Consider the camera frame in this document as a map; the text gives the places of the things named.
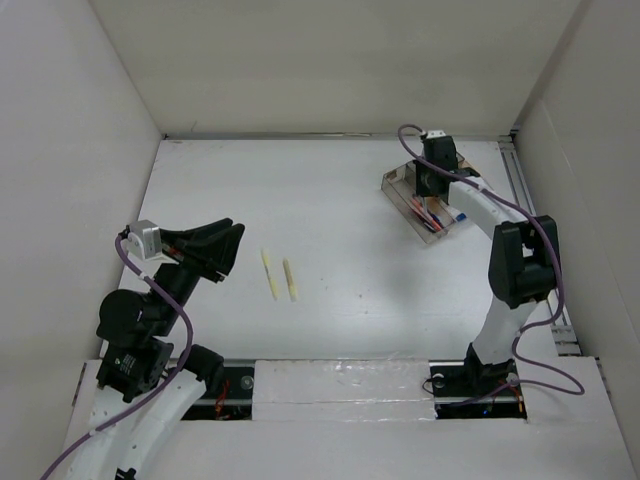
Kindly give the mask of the yellow highlighter pen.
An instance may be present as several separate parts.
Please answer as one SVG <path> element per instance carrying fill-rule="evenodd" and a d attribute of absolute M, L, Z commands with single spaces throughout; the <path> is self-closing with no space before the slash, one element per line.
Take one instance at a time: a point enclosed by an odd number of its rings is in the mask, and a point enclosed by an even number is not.
<path fill-rule="evenodd" d="M 282 261 L 282 265 L 285 273 L 287 289 L 288 289 L 290 300 L 292 302 L 296 302 L 298 298 L 297 287 L 296 287 L 295 279 L 293 276 L 293 272 L 292 272 L 289 260 L 287 258 L 284 258 Z"/>
<path fill-rule="evenodd" d="M 269 255 L 265 249 L 262 249 L 260 251 L 260 255 L 261 255 L 261 261 L 265 270 L 265 274 L 266 274 L 266 278 L 267 278 L 267 282 L 269 285 L 272 298 L 275 301 L 277 301 L 279 298 L 278 286 L 271 272 L 271 263 L 270 263 Z"/>

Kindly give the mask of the blue white glue tube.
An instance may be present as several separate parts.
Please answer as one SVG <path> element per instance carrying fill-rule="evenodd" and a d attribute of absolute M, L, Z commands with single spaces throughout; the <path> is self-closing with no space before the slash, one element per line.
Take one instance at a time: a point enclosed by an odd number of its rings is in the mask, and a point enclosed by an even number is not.
<path fill-rule="evenodd" d="M 456 209 L 450 209 L 449 215 L 455 222 L 461 222 L 466 219 L 466 215 Z"/>

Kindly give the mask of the orange pen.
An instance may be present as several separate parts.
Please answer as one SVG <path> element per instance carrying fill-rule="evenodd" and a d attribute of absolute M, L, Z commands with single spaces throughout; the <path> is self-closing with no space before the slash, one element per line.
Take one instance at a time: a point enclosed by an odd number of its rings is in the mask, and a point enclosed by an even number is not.
<path fill-rule="evenodd" d="M 426 216 L 426 212 L 428 211 L 424 208 L 420 200 L 418 200 L 416 197 L 412 197 L 411 204 L 421 215 Z"/>

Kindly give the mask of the red gel pen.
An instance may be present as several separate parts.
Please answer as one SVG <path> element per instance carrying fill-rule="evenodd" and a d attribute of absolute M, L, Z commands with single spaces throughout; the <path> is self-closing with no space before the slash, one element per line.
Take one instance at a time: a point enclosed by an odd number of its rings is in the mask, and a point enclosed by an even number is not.
<path fill-rule="evenodd" d="M 434 226 L 434 224 L 429 221 L 424 215 L 422 215 L 419 211 L 413 210 L 413 214 L 416 219 L 423 225 L 431 233 L 437 233 L 438 229 Z"/>

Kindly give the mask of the blue ballpoint pen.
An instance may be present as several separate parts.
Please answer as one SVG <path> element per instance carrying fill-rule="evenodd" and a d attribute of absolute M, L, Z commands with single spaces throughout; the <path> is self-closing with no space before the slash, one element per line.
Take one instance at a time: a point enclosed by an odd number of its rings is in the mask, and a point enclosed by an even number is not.
<path fill-rule="evenodd" d="M 439 219 L 437 216 L 433 215 L 430 212 L 426 212 L 426 216 L 427 218 L 430 220 L 430 222 L 434 225 L 434 228 L 437 231 L 441 231 L 443 229 L 442 224 L 440 223 Z"/>

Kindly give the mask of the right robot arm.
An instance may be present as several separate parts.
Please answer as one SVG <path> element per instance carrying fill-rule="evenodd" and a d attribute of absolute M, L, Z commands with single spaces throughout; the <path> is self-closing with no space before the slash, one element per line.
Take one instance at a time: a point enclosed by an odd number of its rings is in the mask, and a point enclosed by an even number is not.
<path fill-rule="evenodd" d="M 460 211 L 491 241 L 488 281 L 492 300 L 469 344 L 463 366 L 449 378 L 469 403 L 515 385 L 515 354 L 537 305 L 558 288 L 558 233 L 549 216 L 534 217 L 497 194 L 472 168 L 459 165 L 451 136 L 420 132 L 414 156 L 421 197 Z"/>

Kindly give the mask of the clear compartment desk organizer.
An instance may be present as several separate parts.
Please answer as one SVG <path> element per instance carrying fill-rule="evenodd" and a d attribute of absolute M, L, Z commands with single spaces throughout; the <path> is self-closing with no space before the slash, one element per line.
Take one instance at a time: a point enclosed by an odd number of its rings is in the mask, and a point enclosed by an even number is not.
<path fill-rule="evenodd" d="M 419 194 L 426 188 L 426 170 L 415 161 L 400 165 L 383 175 L 381 191 L 423 242 L 431 244 L 465 222 L 467 217 L 439 197 Z"/>

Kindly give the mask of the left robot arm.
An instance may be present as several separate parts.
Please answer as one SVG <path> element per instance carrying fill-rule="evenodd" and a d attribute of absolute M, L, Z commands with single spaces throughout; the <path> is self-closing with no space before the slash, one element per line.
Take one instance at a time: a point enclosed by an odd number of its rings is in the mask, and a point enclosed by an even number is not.
<path fill-rule="evenodd" d="M 107 349 L 67 478 L 140 479 L 198 400 L 225 400 L 235 381 L 220 354 L 195 343 L 185 306 L 200 281 L 230 274 L 244 231 L 229 218 L 187 230 L 139 220 L 117 234 L 118 256 L 148 289 L 116 289 L 100 305 Z"/>

